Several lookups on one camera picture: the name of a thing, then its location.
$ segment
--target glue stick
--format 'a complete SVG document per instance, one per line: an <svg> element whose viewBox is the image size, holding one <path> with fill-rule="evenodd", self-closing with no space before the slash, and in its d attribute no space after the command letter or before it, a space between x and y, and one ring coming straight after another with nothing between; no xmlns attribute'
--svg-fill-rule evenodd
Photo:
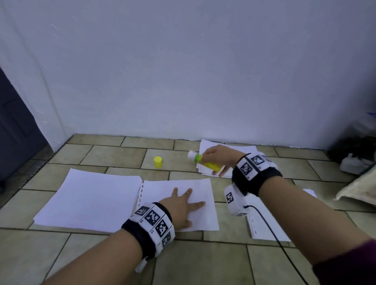
<svg viewBox="0 0 376 285"><path fill-rule="evenodd" d="M202 155L194 152L193 150L190 150L188 152L188 158L191 160L194 160L195 162L202 164L203 166L206 166L207 168L210 168L214 170L215 172L220 172L222 169L222 166L213 162L207 162L207 163L201 163Z"/></svg>

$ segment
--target paper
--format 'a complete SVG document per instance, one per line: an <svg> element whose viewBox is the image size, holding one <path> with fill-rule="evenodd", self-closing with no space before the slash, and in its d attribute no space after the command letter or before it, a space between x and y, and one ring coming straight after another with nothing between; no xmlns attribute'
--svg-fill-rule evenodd
<svg viewBox="0 0 376 285"><path fill-rule="evenodd" d="M316 197L315 192L313 190L303 190L306 191L308 194L311 194L312 196ZM248 194L246 196L246 199L248 205L252 205L260 211L260 213L265 218L266 222L269 224L269 226L271 227L279 241L291 241L259 197L253 194ZM275 241L276 239L274 238L270 229L268 228L260 214L256 211L256 209L252 207L249 207L248 209L249 213L247 215L247 221L249 229L251 231L252 238L257 240Z"/></svg>
<svg viewBox="0 0 376 285"><path fill-rule="evenodd" d="M193 226L188 229L183 229L181 232L219 230L210 179L144 181L137 201L137 208L144 203L158 202L164 198L170 197L175 187L178 188L177 194L179 196L184 194L189 188L192 188L193 191L188 203L206 202L205 206L188 214L187 219L192 221Z"/></svg>
<svg viewBox="0 0 376 285"><path fill-rule="evenodd" d="M212 141L207 141L207 140L201 140L200 143L200 154L203 154L208 148L219 145L220 143L212 142ZM229 147L231 149L236 149L239 150L240 152L244 153L251 153L251 152L256 152L257 148L255 146L231 146L228 144L220 144L222 146ZM212 175L213 170L210 168L207 168L201 164L197 164L197 168L199 169L199 173L202 173L203 175L207 176L212 176L212 177L218 177L219 173L216 175ZM230 168L223 176L224 178L231 178L232 177L232 168Z"/></svg>
<svg viewBox="0 0 376 285"><path fill-rule="evenodd" d="M35 224L116 232L130 217L142 179L71 169Z"/></svg>

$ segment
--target wall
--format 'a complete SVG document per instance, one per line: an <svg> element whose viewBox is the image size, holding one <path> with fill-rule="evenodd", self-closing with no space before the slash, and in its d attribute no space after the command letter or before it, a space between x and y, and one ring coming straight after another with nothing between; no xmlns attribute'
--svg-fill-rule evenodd
<svg viewBox="0 0 376 285"><path fill-rule="evenodd" d="M374 111L374 0L5 0L1 10L19 34L1 31L0 65L60 142L75 132L326 148Z"/></svg>

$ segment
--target stack of paper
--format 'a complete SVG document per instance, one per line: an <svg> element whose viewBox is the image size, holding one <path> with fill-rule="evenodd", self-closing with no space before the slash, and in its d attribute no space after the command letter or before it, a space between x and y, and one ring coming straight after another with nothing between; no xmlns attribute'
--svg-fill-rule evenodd
<svg viewBox="0 0 376 285"><path fill-rule="evenodd" d="M310 190L310 189L303 189L303 190L311 194L312 196L316 197L315 192L313 190ZM271 229L273 230L274 234L277 236L277 239L279 241L291 241L259 197L253 194L248 194L246 196L246 199L247 199L248 205L252 205L260 211L260 213L265 218L266 222L269 224L269 226L271 227ZM257 240L275 241L276 239L274 238L268 226L265 224L260 214L252 207L249 207L248 209L249 209L249 213L247 215L247 221L248 221L249 229L251 231L252 238L257 239Z"/></svg>
<svg viewBox="0 0 376 285"><path fill-rule="evenodd" d="M34 217L43 226L115 232L130 217L142 183L119 176L71 169L57 193Z"/></svg>
<svg viewBox="0 0 376 285"><path fill-rule="evenodd" d="M144 203L158 202L164 198L170 197L175 187L178 188L178 196L181 196L189 188L192 188L193 191L188 203L206 202L205 206L188 214L187 219L192 221L193 226L189 229L181 230L182 232L190 232L193 230L219 230L210 179L144 181L137 200L137 208Z"/></svg>
<svg viewBox="0 0 376 285"><path fill-rule="evenodd" d="M208 148L210 147L213 147L213 146L216 146L220 143L216 143L216 142L212 142L212 141L207 141L207 140L201 140L201 143L200 143L200 151L199 153L200 154L203 154L204 151L206 151ZM257 148L255 146L244 146L244 147L239 147L239 146L230 146L228 144L221 144L223 146L226 146L226 147L230 147L232 149L236 149L236 150L239 150L241 152L244 152L244 153L251 153L251 152L256 152L257 151ZM199 170L200 173L202 173L203 175L207 175L207 176L218 176L219 173L217 173L216 175L212 175L212 172L213 170L211 170L210 168L207 168L201 164L197 164L197 168ZM225 174L224 176L225 178L231 178L232 177L232 168L230 168Z"/></svg>

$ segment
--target dark door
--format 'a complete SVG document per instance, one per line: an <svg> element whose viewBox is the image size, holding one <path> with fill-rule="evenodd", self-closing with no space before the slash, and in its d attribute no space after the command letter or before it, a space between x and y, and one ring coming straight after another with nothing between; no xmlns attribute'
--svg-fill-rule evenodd
<svg viewBox="0 0 376 285"><path fill-rule="evenodd" d="M0 181L46 144L33 115L0 69Z"/></svg>

